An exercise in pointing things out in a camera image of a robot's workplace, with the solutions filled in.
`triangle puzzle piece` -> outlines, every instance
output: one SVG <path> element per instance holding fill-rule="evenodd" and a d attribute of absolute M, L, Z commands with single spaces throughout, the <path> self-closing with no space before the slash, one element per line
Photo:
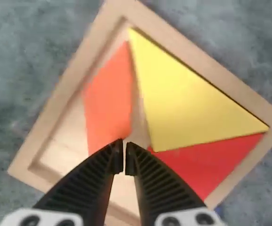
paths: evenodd
<path fill-rule="evenodd" d="M 152 154 L 167 164 L 202 199 L 234 170 L 263 138 L 263 133 Z"/>
<path fill-rule="evenodd" d="M 132 65 L 124 42 L 83 92 L 89 155 L 131 133 Z"/>
<path fill-rule="evenodd" d="M 129 37 L 154 151 L 268 130 L 258 118 L 145 37 L 132 29 Z"/>

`gray carpet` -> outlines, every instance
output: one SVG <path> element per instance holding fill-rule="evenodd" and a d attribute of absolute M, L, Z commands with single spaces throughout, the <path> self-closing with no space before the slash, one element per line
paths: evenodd
<path fill-rule="evenodd" d="M 272 0 L 144 2 L 272 103 Z M 0 0 L 0 220 L 42 195 L 6 169 L 99 5 Z M 272 226 L 272 150 L 221 206 L 230 226 Z"/>

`red triangle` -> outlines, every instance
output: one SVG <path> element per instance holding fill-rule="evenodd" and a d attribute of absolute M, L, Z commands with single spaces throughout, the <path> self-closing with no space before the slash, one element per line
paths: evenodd
<path fill-rule="evenodd" d="M 84 89 L 89 155 L 131 133 L 133 77 L 128 48 L 124 42 Z"/>
<path fill-rule="evenodd" d="M 264 133 L 178 148 L 149 151 L 175 171 L 202 199 L 234 170 Z"/>

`wooden tray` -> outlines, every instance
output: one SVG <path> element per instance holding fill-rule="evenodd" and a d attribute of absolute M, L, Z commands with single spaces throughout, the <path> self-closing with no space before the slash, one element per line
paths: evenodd
<path fill-rule="evenodd" d="M 204 201 L 214 208 L 272 147 L 272 105 L 160 17 L 135 0 L 107 0 L 69 62 L 60 82 L 11 163 L 8 173 L 47 192 L 88 157 L 80 92 L 134 27 L 246 108 L 270 129 L 262 141 Z M 126 139 L 147 148 L 150 139 L 138 90 L 133 90 L 132 134 Z M 138 225 L 132 177 L 116 175 L 106 224 Z"/>

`wooden frame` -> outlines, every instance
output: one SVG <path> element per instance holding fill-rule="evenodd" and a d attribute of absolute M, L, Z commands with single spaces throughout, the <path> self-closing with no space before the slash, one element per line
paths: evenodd
<path fill-rule="evenodd" d="M 73 96 L 93 73 L 99 58 L 112 42 L 114 34 L 127 22 L 140 29 L 149 38 L 270 127 L 255 149 L 205 200 L 207 206 L 213 208 L 272 148 L 272 105 L 164 20 L 135 0 L 107 0 L 104 3 L 90 31 L 69 62 L 59 84 L 11 163 L 8 173 L 44 192 L 60 179 L 59 175 L 37 163 L 40 151 L 54 132 Z M 124 222 L 138 224 L 137 217 L 129 216 L 127 213 L 123 214 L 122 211 L 124 210 L 110 205 L 108 213 L 110 217 L 115 216 Z"/>

